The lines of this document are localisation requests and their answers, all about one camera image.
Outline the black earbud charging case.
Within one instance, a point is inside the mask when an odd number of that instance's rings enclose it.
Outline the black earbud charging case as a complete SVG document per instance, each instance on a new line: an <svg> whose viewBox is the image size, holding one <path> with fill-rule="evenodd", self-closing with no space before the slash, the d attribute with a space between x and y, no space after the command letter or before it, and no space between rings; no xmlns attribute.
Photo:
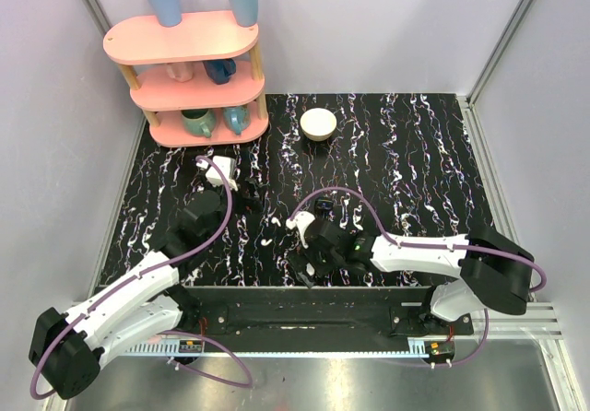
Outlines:
<svg viewBox="0 0 590 411"><path fill-rule="evenodd" d="M329 214L333 210L333 206L332 200L319 197L314 202L314 212L320 215Z"/></svg>

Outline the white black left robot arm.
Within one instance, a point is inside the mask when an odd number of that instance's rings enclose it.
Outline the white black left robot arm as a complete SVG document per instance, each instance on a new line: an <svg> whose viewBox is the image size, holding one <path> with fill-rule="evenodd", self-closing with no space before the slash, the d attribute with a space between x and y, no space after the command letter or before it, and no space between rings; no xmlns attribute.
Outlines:
<svg viewBox="0 0 590 411"><path fill-rule="evenodd" d="M131 271L65 312L50 308L38 317L29 348L33 399L77 396L110 362L154 335L182 335L191 344L207 342L230 353L203 334L207 319L201 303L183 287L194 258L229 223L233 185L227 178L220 181L224 191L199 194L163 242Z"/></svg>

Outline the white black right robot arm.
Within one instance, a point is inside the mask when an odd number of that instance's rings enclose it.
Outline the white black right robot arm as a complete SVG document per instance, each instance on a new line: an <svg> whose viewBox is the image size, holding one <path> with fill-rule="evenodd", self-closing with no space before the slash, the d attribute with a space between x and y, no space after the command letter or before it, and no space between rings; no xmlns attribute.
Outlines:
<svg viewBox="0 0 590 411"><path fill-rule="evenodd" d="M493 228L451 237L400 237L349 233L308 212L287 222L301 247L289 258L307 286L335 271L367 273L419 272L451 278L432 288L419 310L421 328L438 334L473 311L507 315L526 312L533 256Z"/></svg>

